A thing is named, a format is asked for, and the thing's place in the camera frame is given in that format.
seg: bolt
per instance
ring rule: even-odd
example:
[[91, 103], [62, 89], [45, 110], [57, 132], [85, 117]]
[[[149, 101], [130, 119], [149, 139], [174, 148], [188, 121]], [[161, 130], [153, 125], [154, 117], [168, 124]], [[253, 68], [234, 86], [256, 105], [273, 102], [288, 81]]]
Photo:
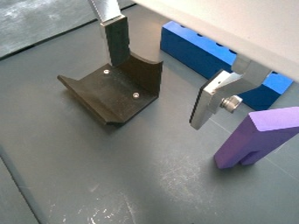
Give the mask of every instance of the bolt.
[[138, 98], [138, 93], [133, 93], [133, 98], [134, 98], [134, 99]]

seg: metal plate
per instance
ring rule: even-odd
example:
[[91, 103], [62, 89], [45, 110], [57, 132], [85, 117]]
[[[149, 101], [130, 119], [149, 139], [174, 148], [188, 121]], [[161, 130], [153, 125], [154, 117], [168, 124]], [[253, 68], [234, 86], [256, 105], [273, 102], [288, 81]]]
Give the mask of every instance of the metal plate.
[[161, 66], [130, 55], [121, 66], [106, 64], [81, 80], [61, 75], [58, 80], [104, 124], [120, 124], [157, 98]]

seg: gray floor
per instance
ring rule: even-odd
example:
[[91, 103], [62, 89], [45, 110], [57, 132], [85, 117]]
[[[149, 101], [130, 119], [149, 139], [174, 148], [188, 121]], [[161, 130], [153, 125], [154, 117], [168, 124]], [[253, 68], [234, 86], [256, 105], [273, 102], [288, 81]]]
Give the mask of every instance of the gray floor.
[[[250, 111], [188, 124], [204, 79], [158, 51], [166, 19], [125, 10], [130, 49], [162, 60], [160, 98], [120, 129], [102, 126], [55, 80], [105, 64], [90, 24], [0, 61], [0, 152], [41, 223], [297, 223], [299, 137], [249, 167], [212, 155]], [[293, 84], [273, 108], [297, 106]]]
[[87, 0], [1, 0], [0, 11], [0, 59], [96, 18]]
[[37, 224], [30, 208], [21, 195], [14, 181], [0, 158], [0, 223]]

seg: purple block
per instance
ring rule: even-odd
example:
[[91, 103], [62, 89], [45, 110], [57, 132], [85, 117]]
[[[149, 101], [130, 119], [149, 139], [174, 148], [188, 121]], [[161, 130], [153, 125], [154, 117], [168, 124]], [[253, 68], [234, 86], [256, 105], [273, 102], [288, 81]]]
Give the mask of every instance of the purple block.
[[252, 165], [299, 133], [299, 107], [248, 113], [213, 158], [220, 169]]

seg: blue foam block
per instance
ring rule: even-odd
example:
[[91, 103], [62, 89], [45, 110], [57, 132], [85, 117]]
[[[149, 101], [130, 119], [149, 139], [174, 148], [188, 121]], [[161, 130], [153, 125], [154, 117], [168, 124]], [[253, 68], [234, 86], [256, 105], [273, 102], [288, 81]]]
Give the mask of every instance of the blue foam block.
[[[214, 41], [202, 37], [174, 22], [162, 26], [161, 50], [170, 54], [186, 67], [204, 78], [220, 70], [230, 71], [236, 54]], [[265, 110], [292, 84], [292, 80], [280, 73], [270, 73], [260, 87], [240, 94], [242, 102], [253, 110]]]

